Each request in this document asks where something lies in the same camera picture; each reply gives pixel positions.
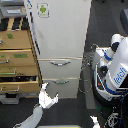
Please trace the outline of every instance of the wooden drawer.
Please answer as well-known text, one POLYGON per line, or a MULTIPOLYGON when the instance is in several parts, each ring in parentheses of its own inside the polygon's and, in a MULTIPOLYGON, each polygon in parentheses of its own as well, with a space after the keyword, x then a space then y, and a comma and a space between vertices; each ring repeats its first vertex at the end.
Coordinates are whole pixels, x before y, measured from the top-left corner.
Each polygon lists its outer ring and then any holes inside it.
POLYGON ((79 79, 44 79, 44 83, 50 83, 47 87, 47 93, 53 98, 56 93, 59 99, 77 98, 79 79))
POLYGON ((27 93, 39 92, 40 87, 38 79, 28 82, 1 82, 0 93, 27 93))
POLYGON ((0 32, 0 49, 31 48, 27 31, 0 32))
POLYGON ((0 77, 36 76, 38 75, 36 65, 22 67, 0 67, 0 77))
POLYGON ((31 49, 27 50, 0 50, 1 66, 35 65, 31 49))
POLYGON ((38 61, 42 78, 79 77, 82 59, 38 61))

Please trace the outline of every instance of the cable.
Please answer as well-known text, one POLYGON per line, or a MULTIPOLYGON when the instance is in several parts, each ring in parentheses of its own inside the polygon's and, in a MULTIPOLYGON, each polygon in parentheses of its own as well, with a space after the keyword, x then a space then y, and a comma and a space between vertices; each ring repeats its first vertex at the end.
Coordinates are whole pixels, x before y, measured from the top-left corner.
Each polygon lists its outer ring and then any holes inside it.
POLYGON ((121 102, 121 114, 120 114, 120 122, 119 122, 119 127, 118 128, 120 128, 120 126, 121 126, 123 102, 124 102, 124 98, 127 95, 127 93, 128 93, 128 90, 124 93, 124 97, 123 97, 122 102, 121 102))
POLYGON ((90 86, 90 88, 89 88, 87 91, 82 91, 82 90, 80 89, 80 86, 79 86, 79 91, 82 92, 82 93, 88 93, 88 92, 90 92, 91 89, 92 89, 92 84, 91 84, 91 82, 90 82, 89 80, 83 80, 83 81, 89 82, 91 86, 90 86))
POLYGON ((104 4, 107 0, 96 0, 100 4, 104 4))

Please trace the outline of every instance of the drawer handle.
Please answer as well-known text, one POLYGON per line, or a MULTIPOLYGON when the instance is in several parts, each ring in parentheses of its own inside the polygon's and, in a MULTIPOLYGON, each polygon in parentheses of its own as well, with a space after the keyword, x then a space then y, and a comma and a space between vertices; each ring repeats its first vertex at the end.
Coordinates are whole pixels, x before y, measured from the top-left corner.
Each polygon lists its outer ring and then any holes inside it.
POLYGON ((52 81, 52 82, 54 82, 54 83, 56 83, 56 84, 66 84, 66 83, 68 83, 69 81, 67 80, 67 81, 52 81))
POLYGON ((0 64, 5 64, 5 63, 8 63, 8 62, 9 62, 9 59, 7 59, 7 61, 0 62, 0 64))
POLYGON ((5 88, 4 86, 1 87, 1 92, 4 92, 4 93, 7 93, 7 92, 19 92, 19 86, 18 86, 17 90, 6 90, 6 91, 4 91, 3 90, 4 88, 5 88))
POLYGON ((0 44, 2 44, 2 40, 0 40, 0 44))
POLYGON ((68 62, 65 62, 65 63, 63 63, 63 64, 57 64, 57 63, 55 63, 54 61, 51 61, 50 63, 53 64, 53 65, 56 65, 56 66, 64 66, 64 65, 69 64, 69 63, 71 63, 71 62, 68 61, 68 62))
POLYGON ((14 72, 8 72, 8 73, 0 73, 0 75, 15 75, 16 71, 14 72))

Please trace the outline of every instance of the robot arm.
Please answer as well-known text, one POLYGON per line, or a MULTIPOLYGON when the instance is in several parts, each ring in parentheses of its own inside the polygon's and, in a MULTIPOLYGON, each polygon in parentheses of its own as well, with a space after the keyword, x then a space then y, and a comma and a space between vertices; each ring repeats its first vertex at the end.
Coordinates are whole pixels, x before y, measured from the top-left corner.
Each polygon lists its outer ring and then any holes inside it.
POLYGON ((42 85, 40 94, 39 94, 39 104, 44 108, 50 108, 52 105, 54 105, 55 103, 58 102, 58 94, 56 94, 56 96, 51 99, 47 92, 46 92, 46 88, 48 86, 48 83, 45 83, 42 85))
POLYGON ((42 88, 39 94, 39 104, 34 107, 33 114, 24 122, 16 124, 13 128, 35 128, 42 118, 42 108, 48 109, 58 102, 58 94, 53 99, 48 96, 46 92, 47 86, 48 83, 42 84, 42 88))

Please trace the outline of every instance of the black floor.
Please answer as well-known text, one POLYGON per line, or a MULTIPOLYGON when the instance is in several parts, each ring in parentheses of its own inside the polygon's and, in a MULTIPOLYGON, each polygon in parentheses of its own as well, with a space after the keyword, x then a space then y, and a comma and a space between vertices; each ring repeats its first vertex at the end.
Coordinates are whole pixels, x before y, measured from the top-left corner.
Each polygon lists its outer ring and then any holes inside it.
MULTIPOLYGON (((120 33, 126 36, 120 23, 121 10, 128 8, 128 0, 121 3, 120 0, 92 0, 91 14, 89 20, 88 33, 86 38, 85 52, 91 52, 91 45, 109 46, 111 36, 120 33)), ((89 72, 82 71, 81 79, 86 79, 89 72)), ((80 86, 86 88, 86 82, 80 81, 80 86)), ((88 101, 92 93, 87 95, 78 91, 77 99, 59 100, 58 104, 48 110, 44 110, 40 125, 79 125, 83 128, 92 128, 93 122, 90 116, 97 116, 103 128, 105 118, 101 115, 100 108, 89 109, 88 101)), ((0 127, 12 128, 16 123, 20 123, 32 114, 33 106, 38 103, 38 99, 20 99, 18 105, 0 104, 0 127)), ((110 110, 105 109, 107 116, 110 110)))

